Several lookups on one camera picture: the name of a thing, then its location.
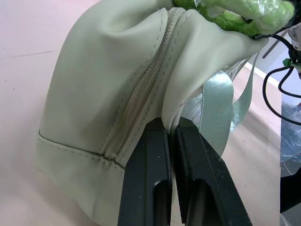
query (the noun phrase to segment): bag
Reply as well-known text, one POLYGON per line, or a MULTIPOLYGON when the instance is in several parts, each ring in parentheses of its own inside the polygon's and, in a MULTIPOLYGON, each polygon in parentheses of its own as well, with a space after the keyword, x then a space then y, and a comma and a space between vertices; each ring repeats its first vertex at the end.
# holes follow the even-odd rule
POLYGON ((264 44, 172 0, 97 3, 73 26, 56 63, 38 166, 95 222, 116 226, 124 169, 145 125, 160 117, 172 133, 195 91, 264 44))

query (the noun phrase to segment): seam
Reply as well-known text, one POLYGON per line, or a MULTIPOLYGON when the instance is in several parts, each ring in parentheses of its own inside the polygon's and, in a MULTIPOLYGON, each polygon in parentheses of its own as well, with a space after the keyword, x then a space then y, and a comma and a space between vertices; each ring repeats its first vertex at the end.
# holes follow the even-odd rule
MULTIPOLYGON (((176 40, 177 40, 177 38, 178 38, 178 34, 179 34, 179 32, 180 32, 180 29, 181 29, 182 25, 184 24, 184 22, 186 21, 186 19, 187 19, 191 14, 193 14, 193 13, 196 13, 196 11, 189 13, 189 14, 184 18, 184 20, 182 21, 182 23, 181 23, 181 25, 180 25, 180 27, 179 27, 179 30, 178 30, 178 32, 177 32, 177 34, 176 34, 175 39, 174 39, 174 43, 173 43, 173 47, 172 47, 171 52, 170 52, 170 56, 169 56, 169 58, 168 58, 168 61, 167 61, 167 63, 166 63, 166 67, 165 67, 165 70, 164 70, 162 76, 164 76, 164 74, 165 74, 165 72, 166 72, 166 70, 167 70, 168 63, 169 63, 170 58, 171 58, 171 56, 172 56, 172 53, 173 53, 173 50, 174 50, 174 46, 175 46, 175 42, 176 42, 176 40)), ((140 129, 142 128, 142 125, 143 125, 143 123, 144 123, 144 121, 145 121, 147 115, 149 114, 149 112, 150 112, 150 110, 151 110, 152 104, 154 103, 154 101, 155 101, 155 99, 156 99, 157 92, 158 92, 158 90, 159 90, 159 87, 160 87, 160 85, 161 85, 161 82, 162 82, 162 79, 161 79, 160 82, 159 82, 159 85, 158 85, 158 87, 157 87, 155 96, 154 96, 154 98, 153 98, 153 100, 152 100, 152 102, 151 102, 151 104, 150 104, 149 109, 147 110, 147 113, 146 113, 146 115, 145 115, 145 117, 144 117, 144 119, 143 119, 143 121, 142 121, 142 123, 141 123, 139 129, 137 130, 137 132, 136 132, 134 138, 132 139, 130 145, 128 146, 128 148, 126 149, 126 151, 124 152, 124 154, 122 155, 120 161, 122 161, 123 157, 125 156, 125 154, 126 154, 127 151, 129 150, 129 148, 131 147, 131 145, 133 144, 133 141, 134 141, 134 139, 136 138, 138 132, 139 132, 140 129)))
MULTIPOLYGON (((160 14, 161 14, 161 26, 160 26, 160 30, 159 30, 159 34, 158 34, 158 37, 157 37, 155 46, 154 46, 153 50, 151 51, 149 57, 146 59, 146 61, 143 63, 143 65, 141 65, 140 68, 138 69, 138 71, 135 73, 135 76, 140 72, 140 70, 143 68, 143 66, 148 62, 148 60, 150 59, 151 55, 152 55, 153 52, 155 51, 155 48, 156 48, 156 46, 157 46, 157 44, 158 44, 159 37, 160 37, 160 34, 161 34, 161 32, 162 32, 162 24, 163 24, 162 12, 161 12, 161 11, 159 11, 159 12, 160 12, 160 14)), ((99 151, 102 149, 102 147, 103 147, 105 141, 107 140, 107 138, 108 138, 109 135, 111 134, 113 128, 115 127, 117 118, 118 118, 118 116, 119 116, 119 112, 120 112, 120 110, 121 110, 121 106, 122 106, 122 104, 123 104, 123 101, 124 101, 124 99, 125 99, 125 97, 126 97, 126 95, 127 95, 127 92, 128 92, 128 90, 129 90, 129 87, 130 87, 130 85, 132 84, 132 82, 133 82, 133 79, 130 81, 130 83, 129 83, 127 89, 126 89, 126 92, 125 92, 125 94, 124 94, 124 96, 123 96, 123 98, 122 98, 122 100, 121 100, 121 104, 119 105, 119 108, 118 108, 117 115, 116 115, 115 121, 114 121, 114 123, 113 123, 113 126, 112 126, 112 128, 110 129, 110 131, 108 132, 107 136, 105 137, 105 139, 104 139, 104 141, 103 141, 103 143, 102 143, 102 146, 99 148, 99 151)))
POLYGON ((102 160, 102 159, 100 159, 100 158, 95 158, 95 157, 91 157, 91 156, 89 156, 89 155, 85 155, 85 154, 80 154, 80 153, 77 153, 77 152, 73 152, 73 151, 68 150, 68 149, 62 149, 62 148, 59 148, 59 147, 55 147, 55 146, 49 145, 49 144, 47 144, 47 143, 41 141, 40 139, 38 139, 38 141, 40 141, 41 143, 43 143, 43 144, 45 144, 45 145, 47 145, 47 146, 50 146, 50 147, 55 148, 55 149, 58 149, 58 150, 63 150, 63 151, 71 152, 71 153, 74 153, 74 154, 82 155, 82 156, 85 156, 85 157, 88 157, 88 158, 91 158, 91 159, 99 160, 99 161, 101 161, 101 162, 104 163, 104 164, 112 165, 114 168, 118 169, 120 172, 123 173, 123 171, 122 171, 121 169, 117 168, 116 166, 114 166, 114 165, 112 164, 112 162, 106 162, 106 161, 104 161, 104 160, 102 160))

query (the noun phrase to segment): zipper teeth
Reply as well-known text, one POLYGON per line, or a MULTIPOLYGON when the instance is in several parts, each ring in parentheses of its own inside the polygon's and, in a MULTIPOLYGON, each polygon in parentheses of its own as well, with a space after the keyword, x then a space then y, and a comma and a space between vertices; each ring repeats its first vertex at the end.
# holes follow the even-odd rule
POLYGON ((163 58, 165 56, 167 46, 172 36, 174 27, 184 12, 185 10, 182 8, 172 8, 168 12, 168 28, 164 34, 163 41, 152 63, 147 68, 142 77, 139 79, 138 83, 134 88, 133 93, 131 94, 129 102, 126 105, 124 114, 121 118, 119 127, 117 128, 106 150, 103 153, 106 158, 117 158, 133 128, 133 125, 139 118, 140 113, 143 110, 143 107, 155 83, 157 74, 161 68, 163 58))

